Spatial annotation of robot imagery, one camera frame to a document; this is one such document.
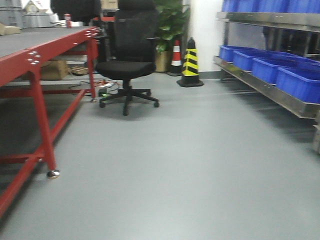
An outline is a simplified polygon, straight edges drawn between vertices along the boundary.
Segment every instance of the lower shelf of table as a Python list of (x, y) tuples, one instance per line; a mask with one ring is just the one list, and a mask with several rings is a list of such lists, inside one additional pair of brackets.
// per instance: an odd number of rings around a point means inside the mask
[(246, 72), (234, 66), (233, 64), (222, 60), (218, 56), (214, 57), (214, 61), (224, 71), (241, 80), (280, 106), (289, 110), (299, 118), (315, 119), (318, 111), (320, 111), (320, 104), (303, 102), (276, 88), (275, 86), (251, 75), (249, 72)]

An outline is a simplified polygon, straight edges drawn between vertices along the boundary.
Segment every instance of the baseboard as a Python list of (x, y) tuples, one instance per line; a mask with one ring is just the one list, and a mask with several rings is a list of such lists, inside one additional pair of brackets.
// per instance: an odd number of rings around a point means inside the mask
[(206, 79), (220, 79), (220, 71), (201, 71), (199, 72), (199, 78)]

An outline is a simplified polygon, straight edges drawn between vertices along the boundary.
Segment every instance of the stainless steel shelf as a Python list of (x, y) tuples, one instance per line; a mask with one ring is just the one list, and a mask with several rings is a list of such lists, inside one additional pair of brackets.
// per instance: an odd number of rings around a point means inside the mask
[(262, 81), (259, 78), (251, 75), (249, 72), (234, 66), (233, 64), (226, 62), (219, 58), (214, 57), (215, 63), (221, 67), (224, 71), (233, 75), (237, 79), (241, 80), (245, 84), (249, 85), (253, 89), (257, 90), (261, 94), (265, 95), (272, 101), (276, 102), (280, 106), (289, 110), (299, 118), (303, 119), (315, 119), (318, 111), (320, 111), (320, 104), (303, 102), (284, 91), (276, 88), (275, 86)]
[(320, 13), (217, 12), (219, 21), (320, 33)]

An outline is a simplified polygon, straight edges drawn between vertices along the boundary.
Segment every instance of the red metal workbench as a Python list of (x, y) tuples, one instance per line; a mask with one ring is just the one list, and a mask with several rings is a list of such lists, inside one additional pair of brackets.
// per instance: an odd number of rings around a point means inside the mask
[[(66, 124), (78, 103), (86, 93), (95, 99), (93, 77), (93, 59), (98, 56), (97, 43), (93, 36), (97, 35), (96, 27), (51, 27), (23, 29), (21, 34), (1, 37), (0, 46), (0, 87), (6, 85), (24, 73), (29, 73), (29, 89), (3, 89), (0, 98), (32, 97), (42, 142), (33, 153), (0, 155), (0, 164), (23, 164), (13, 181), (0, 196), (0, 217), (27, 180), (38, 162), (46, 162), (48, 178), (55, 179), (60, 173), (56, 169), (53, 141)], [(84, 45), (83, 51), (74, 51), (77, 45)], [(87, 55), (87, 66), (90, 88), (81, 90), (43, 91), (40, 84), (40, 66), (42, 63), (58, 55)], [(77, 97), (69, 105), (55, 126), (50, 129), (44, 94), (77, 93)]]

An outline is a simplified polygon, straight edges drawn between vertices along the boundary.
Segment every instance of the red can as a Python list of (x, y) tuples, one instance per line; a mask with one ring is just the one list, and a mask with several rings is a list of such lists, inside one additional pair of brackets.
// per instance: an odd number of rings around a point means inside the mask
[(71, 15), (69, 13), (64, 14), (64, 20), (66, 23), (66, 28), (70, 29), (71, 28)]

